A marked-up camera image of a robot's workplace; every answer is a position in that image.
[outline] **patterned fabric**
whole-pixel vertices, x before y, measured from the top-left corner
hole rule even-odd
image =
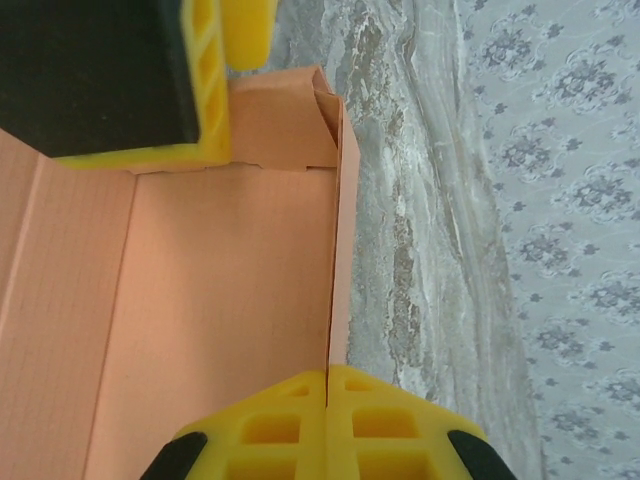
[[[640,0],[460,0],[547,473],[640,479]]]

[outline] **orange cardboard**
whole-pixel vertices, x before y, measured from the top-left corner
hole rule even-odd
[[[0,478],[139,478],[183,425],[342,363],[358,149],[305,68],[230,83],[234,164],[72,171],[0,132]]]

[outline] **cardboard inner wall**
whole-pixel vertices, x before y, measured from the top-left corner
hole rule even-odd
[[[331,317],[344,360],[358,152],[318,72],[232,89],[232,119],[258,98],[291,134],[240,157],[264,168],[75,172],[0,132],[3,478],[138,478],[184,424],[324,369]]]

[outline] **black rubber grip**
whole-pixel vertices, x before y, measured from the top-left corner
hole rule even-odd
[[[176,438],[160,450],[140,480],[186,480],[206,444],[207,436],[202,432]]]
[[[473,480],[517,480],[498,452],[484,440],[461,430],[447,436]]]

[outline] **gray marble surface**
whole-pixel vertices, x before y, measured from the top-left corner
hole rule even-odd
[[[281,0],[268,70],[321,64],[362,150],[349,361],[542,478],[455,0]]]

